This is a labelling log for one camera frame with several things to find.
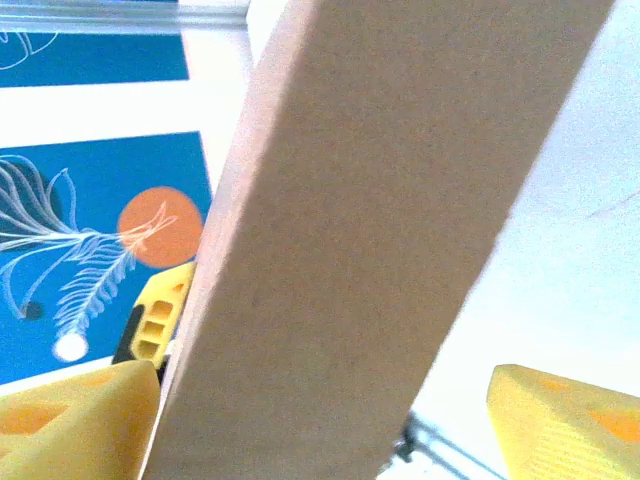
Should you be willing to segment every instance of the white wall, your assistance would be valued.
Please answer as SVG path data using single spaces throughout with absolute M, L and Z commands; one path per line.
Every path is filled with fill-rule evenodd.
M 423 419 L 503 468 L 485 406 L 496 365 L 640 396 L 640 196 L 589 217 L 639 190 L 640 6 L 625 0 L 416 399 Z

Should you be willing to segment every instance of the white dot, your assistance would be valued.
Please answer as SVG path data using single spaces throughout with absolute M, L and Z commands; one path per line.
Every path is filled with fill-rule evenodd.
M 89 351 L 87 339 L 79 333 L 67 333 L 53 346 L 53 354 L 61 362 L 75 362 Z

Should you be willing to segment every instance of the wooden board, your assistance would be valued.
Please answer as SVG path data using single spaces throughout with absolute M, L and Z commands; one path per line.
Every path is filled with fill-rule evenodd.
M 610 6 L 292 0 L 146 478 L 375 477 Z

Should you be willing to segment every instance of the metal rod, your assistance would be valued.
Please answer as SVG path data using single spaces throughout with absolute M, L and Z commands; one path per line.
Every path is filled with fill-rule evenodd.
M 464 473 L 462 473 L 456 467 L 451 465 L 449 462 L 447 462 L 444 458 L 442 458 L 440 455 L 438 455 L 433 450 L 427 448 L 425 450 L 422 450 L 421 453 L 423 453 L 424 455 L 429 457 L 436 465 L 441 466 L 447 472 L 449 472 L 451 475 L 454 475 L 458 480 L 471 480 Z
M 178 34 L 245 29 L 246 5 L 178 5 L 116 0 L 0 0 L 0 31 Z
M 493 475 L 495 478 L 497 478 L 499 480 L 507 480 L 502 475 L 500 475 L 498 472 L 493 470 L 491 467 L 489 467 L 485 463 L 481 462 L 480 460 L 475 458 L 470 453 L 464 451 L 462 448 L 460 448 L 458 445 L 453 443 L 448 438 L 442 436 L 442 434 L 440 432 L 438 432 L 437 430 L 435 430 L 433 427 L 431 427 L 431 426 L 427 425 L 426 423 L 424 423 L 424 422 L 418 420 L 417 418 L 415 418 L 415 416 L 411 416 L 410 417 L 409 426 L 410 426 L 410 428 L 414 428 L 414 429 L 417 429 L 417 430 L 423 430 L 423 431 L 427 432 L 427 434 L 429 435 L 431 440 L 435 440 L 437 442 L 440 442 L 441 444 L 443 444 L 446 447 L 450 448 L 451 450 L 453 450 L 454 452 L 458 453 L 459 455 L 462 455 L 464 458 L 466 458 L 467 460 L 470 460 L 476 466 L 480 467 L 485 472 Z M 416 449 L 421 451 L 421 452 L 423 452 L 423 453 L 424 453 L 425 450 L 431 451 L 431 448 L 430 448 L 429 445 L 426 445 L 426 444 L 424 444 L 423 442 L 421 442 L 419 440 L 414 439 L 413 443 L 414 443 L 414 446 L 417 447 Z

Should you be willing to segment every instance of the poster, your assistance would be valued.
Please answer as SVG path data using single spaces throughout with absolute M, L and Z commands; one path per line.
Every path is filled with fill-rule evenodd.
M 210 202 L 198 133 L 0 149 L 0 384 L 112 355 Z
M 188 78 L 180 36 L 0 30 L 0 88 Z

